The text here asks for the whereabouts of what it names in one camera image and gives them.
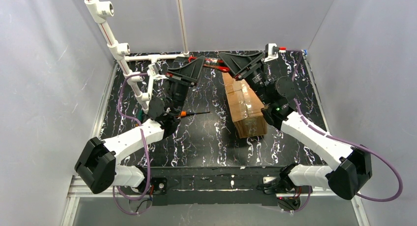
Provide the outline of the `red black utility knife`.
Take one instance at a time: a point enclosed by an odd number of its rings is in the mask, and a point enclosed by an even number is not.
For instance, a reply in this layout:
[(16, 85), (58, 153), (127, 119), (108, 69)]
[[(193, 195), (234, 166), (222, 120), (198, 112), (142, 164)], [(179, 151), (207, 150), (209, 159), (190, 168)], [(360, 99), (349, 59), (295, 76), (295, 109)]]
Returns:
[[(189, 57), (179, 56), (174, 59), (174, 62), (185, 64), (196, 59), (197, 59), (196, 56), (189, 56)], [(212, 57), (205, 58), (204, 67), (215, 69), (215, 70), (221, 71), (222, 73), (228, 73), (230, 71), (230, 68), (225, 64), (223, 60), (218, 59), (218, 58), (212, 58)]]

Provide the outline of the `brown cardboard express box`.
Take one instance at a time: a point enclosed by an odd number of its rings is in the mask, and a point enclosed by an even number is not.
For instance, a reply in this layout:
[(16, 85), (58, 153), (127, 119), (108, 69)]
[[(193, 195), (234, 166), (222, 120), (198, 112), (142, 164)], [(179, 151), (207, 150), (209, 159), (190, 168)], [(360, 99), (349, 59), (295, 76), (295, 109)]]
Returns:
[(242, 139), (266, 135), (267, 123), (261, 112), (264, 105), (248, 83), (244, 80), (236, 81), (226, 73), (222, 74), (222, 79), (238, 136)]

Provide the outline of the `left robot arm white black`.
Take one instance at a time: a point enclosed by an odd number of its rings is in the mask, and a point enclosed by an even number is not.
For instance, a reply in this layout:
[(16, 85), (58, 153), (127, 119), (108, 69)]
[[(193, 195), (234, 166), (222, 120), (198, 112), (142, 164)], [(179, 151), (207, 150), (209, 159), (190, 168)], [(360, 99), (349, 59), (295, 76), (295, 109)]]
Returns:
[(112, 138), (101, 140), (93, 137), (87, 141), (75, 171), (93, 194), (99, 194), (111, 186), (129, 186), (146, 193), (150, 187), (150, 167), (122, 166), (120, 163), (130, 154), (143, 149), (149, 158), (148, 145), (170, 136), (186, 116), (183, 106), (189, 88), (195, 86), (205, 63), (199, 56), (179, 68), (169, 68), (160, 73), (157, 63), (148, 66), (149, 80), (164, 79), (165, 97), (141, 98), (148, 119), (138, 126)]

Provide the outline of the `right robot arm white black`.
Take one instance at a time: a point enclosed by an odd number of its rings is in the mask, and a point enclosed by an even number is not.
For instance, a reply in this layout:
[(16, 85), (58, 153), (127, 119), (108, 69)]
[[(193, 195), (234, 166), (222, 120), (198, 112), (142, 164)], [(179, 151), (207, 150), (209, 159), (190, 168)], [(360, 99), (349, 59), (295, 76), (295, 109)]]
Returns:
[(372, 176), (370, 154), (331, 139), (306, 119), (297, 108), (293, 80), (287, 76), (271, 81), (266, 78), (263, 53), (219, 53), (219, 57), (229, 68), (229, 74), (237, 81), (246, 81), (263, 103), (261, 112), (267, 124), (297, 139), (325, 161), (322, 166), (286, 166), (276, 178), (275, 187), (288, 190), (298, 186), (321, 187), (351, 200)]

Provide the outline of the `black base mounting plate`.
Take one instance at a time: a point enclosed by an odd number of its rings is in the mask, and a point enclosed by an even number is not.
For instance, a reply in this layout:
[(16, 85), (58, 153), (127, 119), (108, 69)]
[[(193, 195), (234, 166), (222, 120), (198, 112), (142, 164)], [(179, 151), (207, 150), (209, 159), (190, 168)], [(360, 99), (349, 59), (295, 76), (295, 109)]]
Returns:
[(152, 167), (155, 206), (179, 204), (261, 204), (279, 198), (297, 200), (309, 188), (290, 190), (278, 184), (281, 167)]

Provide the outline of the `orange handled screwdriver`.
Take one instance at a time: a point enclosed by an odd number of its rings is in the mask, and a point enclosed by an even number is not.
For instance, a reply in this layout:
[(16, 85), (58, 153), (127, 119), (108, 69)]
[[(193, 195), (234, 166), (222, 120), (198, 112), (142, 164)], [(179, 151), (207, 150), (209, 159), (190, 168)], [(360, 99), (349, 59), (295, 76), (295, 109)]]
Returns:
[(189, 116), (193, 116), (193, 115), (207, 114), (207, 113), (210, 113), (210, 111), (204, 111), (204, 112), (187, 112), (187, 111), (182, 111), (179, 114), (179, 117), (189, 117)]

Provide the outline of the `white pvc pipe frame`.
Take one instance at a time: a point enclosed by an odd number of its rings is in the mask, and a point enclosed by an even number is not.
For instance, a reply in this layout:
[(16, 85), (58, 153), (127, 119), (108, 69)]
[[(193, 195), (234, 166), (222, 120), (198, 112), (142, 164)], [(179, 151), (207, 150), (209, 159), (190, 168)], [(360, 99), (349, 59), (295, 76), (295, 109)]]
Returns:
[(125, 77), (131, 61), (189, 56), (182, 0), (84, 0)]

